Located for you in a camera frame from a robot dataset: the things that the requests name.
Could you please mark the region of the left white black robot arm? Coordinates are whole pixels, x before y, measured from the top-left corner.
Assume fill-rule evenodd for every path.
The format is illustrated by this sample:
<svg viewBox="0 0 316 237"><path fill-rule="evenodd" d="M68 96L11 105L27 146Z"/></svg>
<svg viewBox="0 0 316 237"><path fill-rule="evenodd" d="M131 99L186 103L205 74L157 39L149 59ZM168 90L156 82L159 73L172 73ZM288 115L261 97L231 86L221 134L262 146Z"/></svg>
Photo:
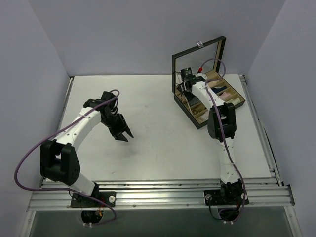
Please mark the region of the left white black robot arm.
<svg viewBox="0 0 316 237"><path fill-rule="evenodd" d="M77 151L98 125L105 125L117 141L127 142L132 137L125 118L118 112L118 90L105 91L99 99L88 99L78 116L62 132L45 140L40 146L40 174L55 182L62 182L73 192L82 194L88 207L99 203L98 185L81 173Z"/></svg>

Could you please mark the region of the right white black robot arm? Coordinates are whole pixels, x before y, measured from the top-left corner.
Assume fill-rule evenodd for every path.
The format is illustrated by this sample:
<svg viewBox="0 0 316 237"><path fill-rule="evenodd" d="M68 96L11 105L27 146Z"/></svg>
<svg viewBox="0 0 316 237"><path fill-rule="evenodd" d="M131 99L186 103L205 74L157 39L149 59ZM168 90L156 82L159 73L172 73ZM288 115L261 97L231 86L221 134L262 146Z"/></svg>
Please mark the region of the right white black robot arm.
<svg viewBox="0 0 316 237"><path fill-rule="evenodd" d="M207 130L219 145L221 190L223 203L232 203L237 192L245 194L243 177L235 164L234 136L237 130L236 112L232 103L221 99L209 87L205 74L181 75L182 92L186 98L197 98L208 109Z"/></svg>

